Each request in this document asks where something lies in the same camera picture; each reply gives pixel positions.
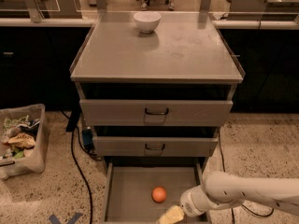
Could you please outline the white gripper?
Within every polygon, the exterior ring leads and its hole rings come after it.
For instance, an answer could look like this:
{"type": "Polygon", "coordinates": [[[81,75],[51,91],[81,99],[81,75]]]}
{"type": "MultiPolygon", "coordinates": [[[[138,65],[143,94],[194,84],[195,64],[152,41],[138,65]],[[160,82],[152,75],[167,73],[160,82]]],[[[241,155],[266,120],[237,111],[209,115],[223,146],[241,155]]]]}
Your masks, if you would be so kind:
{"type": "Polygon", "coordinates": [[[188,217],[199,217],[206,211],[205,193],[201,186],[184,191],[180,196],[179,205],[171,206],[157,220],[157,224],[177,224],[184,218],[184,213],[188,217]]]}

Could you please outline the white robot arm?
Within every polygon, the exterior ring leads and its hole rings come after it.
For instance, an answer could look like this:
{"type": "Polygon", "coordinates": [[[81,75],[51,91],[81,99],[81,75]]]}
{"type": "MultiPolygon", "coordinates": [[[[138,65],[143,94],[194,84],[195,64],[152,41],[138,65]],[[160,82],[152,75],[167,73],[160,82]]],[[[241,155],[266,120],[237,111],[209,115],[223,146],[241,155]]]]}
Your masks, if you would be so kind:
{"type": "Polygon", "coordinates": [[[179,205],[171,206],[156,223],[177,224],[185,216],[199,217],[210,210],[238,207],[244,201],[298,216],[299,179],[252,178],[212,172],[199,186],[184,191],[179,205]]]}

